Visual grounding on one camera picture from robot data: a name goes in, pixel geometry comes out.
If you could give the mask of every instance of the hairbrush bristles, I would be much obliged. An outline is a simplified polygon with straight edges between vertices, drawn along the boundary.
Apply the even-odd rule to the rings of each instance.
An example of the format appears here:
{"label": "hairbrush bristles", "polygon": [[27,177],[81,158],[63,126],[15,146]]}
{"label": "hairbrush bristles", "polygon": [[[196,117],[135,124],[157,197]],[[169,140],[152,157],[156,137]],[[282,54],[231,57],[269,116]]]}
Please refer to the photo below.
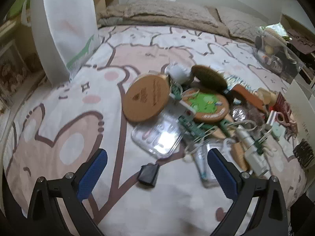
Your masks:
{"label": "hairbrush bristles", "polygon": [[294,148],[293,153],[303,169],[306,169],[314,159],[313,149],[304,139]]}
{"label": "hairbrush bristles", "polygon": [[223,76],[208,66],[194,65],[192,73],[204,87],[210,90],[220,92],[227,89],[227,83]]}

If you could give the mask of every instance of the clear plastic box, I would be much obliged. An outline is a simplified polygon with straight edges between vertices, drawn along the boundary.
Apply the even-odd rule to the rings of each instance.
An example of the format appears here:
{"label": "clear plastic box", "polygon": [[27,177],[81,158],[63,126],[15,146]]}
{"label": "clear plastic box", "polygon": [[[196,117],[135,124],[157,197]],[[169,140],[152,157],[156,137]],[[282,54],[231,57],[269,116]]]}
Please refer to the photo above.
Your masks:
{"label": "clear plastic box", "polygon": [[259,30],[253,47],[253,54],[261,65],[291,83],[297,76],[303,62],[283,42]]}
{"label": "clear plastic box", "polygon": [[162,111],[157,117],[138,124],[132,140],[156,159],[171,156],[182,139],[183,128],[174,117]]}

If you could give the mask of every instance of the cork coaster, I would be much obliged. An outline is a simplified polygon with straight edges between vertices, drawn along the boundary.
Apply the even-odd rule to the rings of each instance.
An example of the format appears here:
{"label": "cork coaster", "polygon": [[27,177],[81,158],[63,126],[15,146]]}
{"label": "cork coaster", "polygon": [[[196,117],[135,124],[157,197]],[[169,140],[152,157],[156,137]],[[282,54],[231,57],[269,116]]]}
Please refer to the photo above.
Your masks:
{"label": "cork coaster", "polygon": [[195,90],[186,92],[182,100],[196,111],[195,121],[211,124],[228,114],[229,103],[224,96],[210,90],[189,96],[194,92]]}
{"label": "cork coaster", "polygon": [[146,75],[128,89],[122,100],[122,109],[127,120],[141,122],[158,115],[166,106],[170,86],[159,75]]}

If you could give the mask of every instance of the bed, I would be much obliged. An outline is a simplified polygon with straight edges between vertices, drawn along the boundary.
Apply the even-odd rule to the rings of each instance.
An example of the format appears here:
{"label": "bed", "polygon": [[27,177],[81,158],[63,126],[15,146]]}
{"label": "bed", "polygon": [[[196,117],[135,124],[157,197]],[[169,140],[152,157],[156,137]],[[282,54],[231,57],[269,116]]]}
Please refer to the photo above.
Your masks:
{"label": "bed", "polygon": [[[209,235],[232,201],[220,187],[203,187],[195,164],[182,159],[182,144],[171,157],[158,161],[138,147],[131,140],[133,126],[122,114],[122,97],[139,74],[163,72],[172,61],[240,76],[253,89],[284,93],[288,83],[264,69],[250,45],[220,35],[139,25],[104,27],[99,35],[101,46],[74,80],[51,89],[43,79],[9,125],[3,162],[15,200],[27,216],[39,176],[61,178],[103,148],[108,164],[83,204],[104,234]],[[303,194],[306,177],[297,159],[277,148],[267,159],[289,209]],[[136,176],[150,162],[162,167],[155,188],[147,190],[137,184]],[[64,204],[59,204],[71,233],[77,234]],[[255,204],[253,200],[238,235],[245,231]]]}

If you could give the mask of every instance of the pillow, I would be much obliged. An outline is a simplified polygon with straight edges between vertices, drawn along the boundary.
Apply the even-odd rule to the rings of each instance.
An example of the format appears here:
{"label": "pillow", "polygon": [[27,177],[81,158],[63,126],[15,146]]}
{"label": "pillow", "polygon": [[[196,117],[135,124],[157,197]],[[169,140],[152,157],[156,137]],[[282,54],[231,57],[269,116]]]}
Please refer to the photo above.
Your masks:
{"label": "pillow", "polygon": [[217,7],[221,21],[229,28],[232,37],[255,42],[256,27],[267,26],[267,23],[253,15],[228,7]]}
{"label": "pillow", "polygon": [[164,0],[138,0],[130,4],[124,17],[130,18],[136,15],[159,15],[173,18],[199,21],[218,27],[217,21],[209,11],[192,3],[171,2]]}
{"label": "pillow", "polygon": [[141,21],[141,22],[156,22],[160,23],[161,25],[173,25],[173,26],[180,26],[184,28],[199,30],[206,33],[211,34],[218,34],[230,38],[229,29],[221,22],[218,22],[218,27],[214,27],[210,24],[193,21],[193,20],[186,20],[180,18],[173,18],[167,16],[154,16],[154,15],[147,15],[147,16],[133,16],[129,18],[130,20],[134,21]]}

